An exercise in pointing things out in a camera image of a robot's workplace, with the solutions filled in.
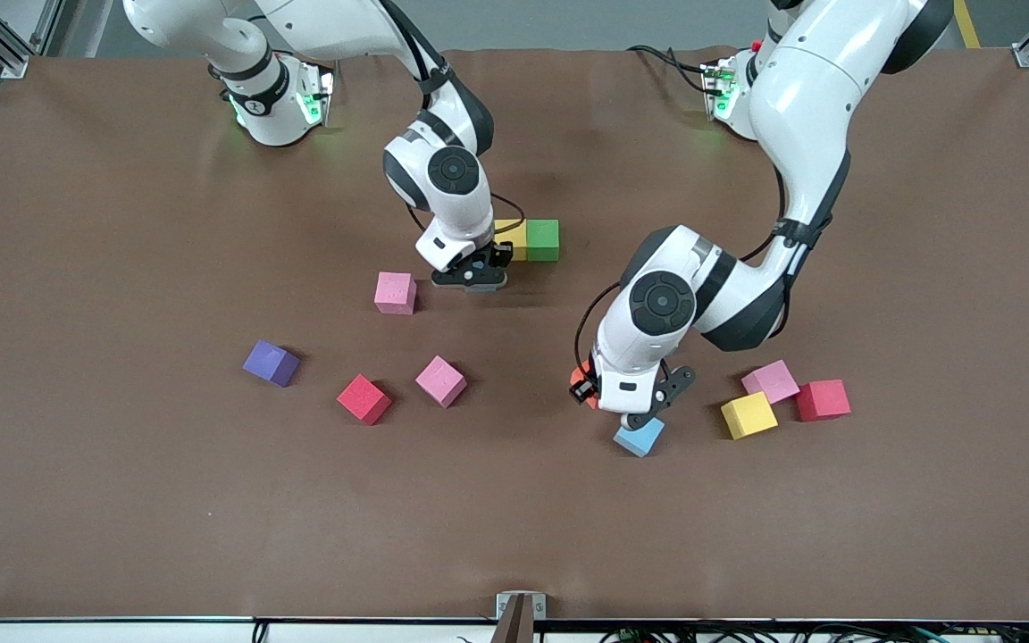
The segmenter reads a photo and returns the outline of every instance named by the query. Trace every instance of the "yellow cube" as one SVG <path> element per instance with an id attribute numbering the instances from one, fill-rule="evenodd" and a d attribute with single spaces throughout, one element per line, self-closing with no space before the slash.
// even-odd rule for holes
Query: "yellow cube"
<path id="1" fill-rule="evenodd" d="M 518 219 L 496 219 L 495 220 L 495 230 L 502 230 L 503 227 L 510 227 L 518 223 Z M 509 233 L 501 233 L 495 235 L 495 243 L 503 244 L 507 243 L 513 244 L 514 246 L 514 260 L 526 260 L 526 222 L 524 220 L 522 225 L 513 228 Z"/>
<path id="2" fill-rule="evenodd" d="M 776 426 L 776 415 L 773 415 L 773 407 L 769 405 L 764 391 L 734 399 L 721 406 L 721 413 L 725 416 L 733 439 L 751 436 Z"/>

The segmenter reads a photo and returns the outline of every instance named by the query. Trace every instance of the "brown table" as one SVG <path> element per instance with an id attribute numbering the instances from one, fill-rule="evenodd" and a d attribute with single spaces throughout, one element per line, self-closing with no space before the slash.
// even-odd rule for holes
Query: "brown table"
<path id="1" fill-rule="evenodd" d="M 0 91 L 0 617 L 471 615 L 1029 619 L 1029 71 L 932 53 L 850 134 L 788 332 L 699 371 L 651 456 L 567 398 L 580 311 L 646 233 L 740 254 L 776 212 L 755 144 L 633 53 L 452 61 L 498 122 L 491 185 L 563 259 L 495 295 L 420 286 L 381 174 L 417 92 L 344 63 L 329 131 L 246 138 L 204 62 L 34 60 Z M 257 338 L 307 356 L 279 389 Z M 447 410 L 433 355 L 470 379 Z M 720 403 L 787 359 L 854 416 L 728 439 Z M 335 403 L 356 373 L 396 400 Z"/>

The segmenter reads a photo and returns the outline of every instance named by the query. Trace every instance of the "blue cube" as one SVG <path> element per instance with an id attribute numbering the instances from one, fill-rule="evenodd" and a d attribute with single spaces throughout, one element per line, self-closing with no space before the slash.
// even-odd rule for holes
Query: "blue cube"
<path id="1" fill-rule="evenodd" d="M 617 429 L 617 435 L 613 436 L 613 441 L 620 443 L 622 446 L 637 457 L 645 457 L 649 453 L 649 450 L 653 448 L 653 443 L 658 442 L 658 436 L 661 435 L 662 429 L 665 428 L 666 423 L 654 418 L 636 431 L 625 428 Z"/>
<path id="2" fill-rule="evenodd" d="M 245 370 L 261 380 L 277 384 L 278 387 L 288 386 L 297 366 L 299 359 L 296 355 L 264 341 L 257 342 L 253 347 L 253 353 L 245 360 Z"/>

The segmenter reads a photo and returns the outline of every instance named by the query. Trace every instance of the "gray floor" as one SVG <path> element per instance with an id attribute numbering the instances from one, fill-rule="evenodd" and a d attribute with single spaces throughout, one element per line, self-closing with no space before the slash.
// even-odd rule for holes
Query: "gray floor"
<path id="1" fill-rule="evenodd" d="M 762 37 L 762 4 L 749 0 L 397 0 L 445 49 L 625 49 L 632 44 L 695 49 L 746 45 Z M 1029 1 L 968 0 L 985 44 L 1008 44 L 1029 29 Z M 154 47 L 126 21 L 121 0 L 75 0 L 58 55 L 100 58 L 191 57 Z M 256 15 L 253 4 L 241 16 Z M 264 24 L 269 36 L 281 40 Z M 953 25 L 939 42 L 961 47 Z"/>

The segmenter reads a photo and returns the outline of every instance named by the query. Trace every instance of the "pink cube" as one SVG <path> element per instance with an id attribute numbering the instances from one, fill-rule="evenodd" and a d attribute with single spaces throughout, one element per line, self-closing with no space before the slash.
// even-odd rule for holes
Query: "pink cube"
<path id="1" fill-rule="evenodd" d="M 801 387 L 801 395 L 796 396 L 796 407 L 801 410 L 802 423 L 831 420 L 852 413 L 842 380 L 805 384 Z"/>
<path id="2" fill-rule="evenodd" d="M 376 308 L 385 315 L 411 315 L 416 311 L 416 280 L 407 273 L 380 273 Z"/>
<path id="3" fill-rule="evenodd" d="M 744 390 L 748 391 L 749 395 L 764 391 L 769 403 L 780 402 L 780 400 L 801 392 L 801 388 L 796 387 L 796 381 L 792 379 L 792 373 L 788 372 L 788 366 L 784 365 L 783 359 L 777 359 L 776 362 L 760 366 L 759 369 L 741 378 L 741 383 L 744 384 Z"/>
<path id="4" fill-rule="evenodd" d="M 341 392 L 336 402 L 343 403 L 344 408 L 351 412 L 352 416 L 359 418 L 360 423 L 371 424 L 380 420 L 384 410 L 391 406 L 391 398 L 385 394 L 375 384 L 369 383 L 364 376 L 355 376 L 351 384 Z"/>
<path id="5" fill-rule="evenodd" d="M 439 355 L 416 378 L 416 383 L 445 408 L 466 388 L 466 378 Z"/>

